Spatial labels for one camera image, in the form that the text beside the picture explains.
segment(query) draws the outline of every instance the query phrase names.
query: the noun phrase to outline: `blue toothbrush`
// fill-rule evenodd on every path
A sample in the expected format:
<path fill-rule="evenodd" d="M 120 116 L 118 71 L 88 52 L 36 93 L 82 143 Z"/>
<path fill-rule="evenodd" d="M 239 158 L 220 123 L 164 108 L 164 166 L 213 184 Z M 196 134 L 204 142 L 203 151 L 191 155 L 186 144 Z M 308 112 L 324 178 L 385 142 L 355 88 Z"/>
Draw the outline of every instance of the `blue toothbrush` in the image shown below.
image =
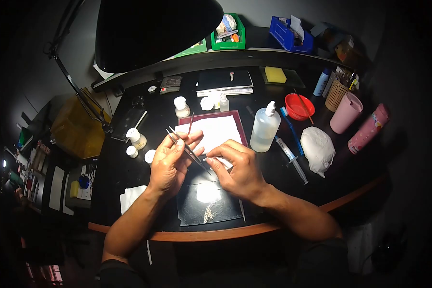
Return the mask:
<path fill-rule="evenodd" d="M 282 112 L 283 118 L 287 121 L 288 125 L 290 126 L 291 132 L 293 132 L 294 140 L 296 140 L 296 145 L 298 146 L 298 149 L 300 150 L 301 156 L 304 156 L 304 151 L 302 149 L 301 142 L 300 142 L 298 136 L 296 135 L 296 131 L 294 131 L 293 124 L 291 124 L 290 120 L 288 120 L 288 118 L 287 118 L 288 112 L 287 112 L 286 108 L 283 106 L 282 108 L 280 108 L 280 111 Z"/>

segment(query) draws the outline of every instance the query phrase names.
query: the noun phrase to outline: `tweezers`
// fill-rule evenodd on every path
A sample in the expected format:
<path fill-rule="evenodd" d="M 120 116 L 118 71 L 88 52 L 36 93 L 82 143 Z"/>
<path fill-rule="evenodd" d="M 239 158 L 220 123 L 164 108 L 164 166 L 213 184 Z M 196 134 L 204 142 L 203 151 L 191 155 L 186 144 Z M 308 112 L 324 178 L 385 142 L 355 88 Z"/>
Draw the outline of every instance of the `tweezers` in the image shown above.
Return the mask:
<path fill-rule="evenodd" d="M 171 135 L 171 133 L 168 131 L 168 129 L 165 129 L 166 132 L 168 133 L 169 137 L 173 140 L 173 142 L 176 144 L 178 142 L 179 139 L 182 140 L 182 138 L 179 136 L 179 134 L 176 133 L 176 131 L 173 130 L 173 128 L 169 127 L 168 128 L 171 129 L 171 131 L 173 132 L 173 135 L 175 135 L 178 139 L 175 139 L 173 137 L 173 135 Z M 195 161 L 203 170 L 205 170 L 206 172 L 208 172 L 208 174 L 211 175 L 211 173 L 205 168 L 205 166 L 203 166 L 202 161 L 200 160 L 200 158 L 198 158 L 195 153 L 192 151 L 192 149 L 190 149 L 190 147 L 186 144 L 186 142 L 184 142 L 184 151 L 189 155 L 189 157 Z"/>

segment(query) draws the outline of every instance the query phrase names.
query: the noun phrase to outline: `paintbrush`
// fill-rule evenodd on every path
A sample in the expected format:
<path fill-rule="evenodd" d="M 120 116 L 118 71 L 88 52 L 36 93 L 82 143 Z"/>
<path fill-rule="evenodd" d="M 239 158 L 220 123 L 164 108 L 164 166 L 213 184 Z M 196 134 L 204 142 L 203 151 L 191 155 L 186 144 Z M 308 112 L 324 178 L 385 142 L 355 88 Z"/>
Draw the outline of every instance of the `paintbrush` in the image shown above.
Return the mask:
<path fill-rule="evenodd" d="M 192 117 L 190 118 L 190 125 L 189 125 L 189 133 L 188 133 L 188 135 L 190 134 L 190 128 L 192 128 L 192 121 L 193 121 L 193 115 L 194 115 L 195 113 L 193 112 L 192 113 Z"/>
<path fill-rule="evenodd" d="M 307 113 L 307 116 L 309 116 L 309 120 L 311 121 L 312 125 L 314 125 L 314 121 L 312 121 L 312 117 L 311 114 L 309 113 L 309 109 L 307 109 L 307 107 L 305 106 L 304 101 L 302 100 L 301 96 L 298 94 L 298 92 L 296 91 L 296 89 L 294 89 L 294 93 L 296 93 L 296 95 L 299 97 L 301 104 L 303 105 L 304 111 Z"/>

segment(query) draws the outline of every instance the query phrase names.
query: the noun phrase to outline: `black notebook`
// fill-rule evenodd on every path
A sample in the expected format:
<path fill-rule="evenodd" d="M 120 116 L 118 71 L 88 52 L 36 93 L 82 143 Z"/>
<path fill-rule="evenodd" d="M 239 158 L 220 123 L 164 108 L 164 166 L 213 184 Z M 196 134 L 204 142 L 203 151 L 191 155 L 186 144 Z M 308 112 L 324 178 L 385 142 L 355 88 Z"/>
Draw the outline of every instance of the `black notebook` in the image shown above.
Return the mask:
<path fill-rule="evenodd" d="M 197 91 L 248 87 L 253 87 L 253 81 L 246 70 L 208 71 L 200 73 Z"/>

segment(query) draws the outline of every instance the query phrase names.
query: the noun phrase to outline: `plastic bag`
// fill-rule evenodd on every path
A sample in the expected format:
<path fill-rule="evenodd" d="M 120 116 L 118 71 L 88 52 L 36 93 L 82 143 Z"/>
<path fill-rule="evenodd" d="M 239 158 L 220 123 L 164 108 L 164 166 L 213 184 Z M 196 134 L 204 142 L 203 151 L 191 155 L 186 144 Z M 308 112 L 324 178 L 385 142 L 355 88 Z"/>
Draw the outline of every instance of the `plastic bag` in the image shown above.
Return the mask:
<path fill-rule="evenodd" d="M 333 164 L 336 155 L 330 136 L 317 127 L 308 127 L 301 135 L 301 146 L 309 169 L 325 178 L 323 173 Z"/>

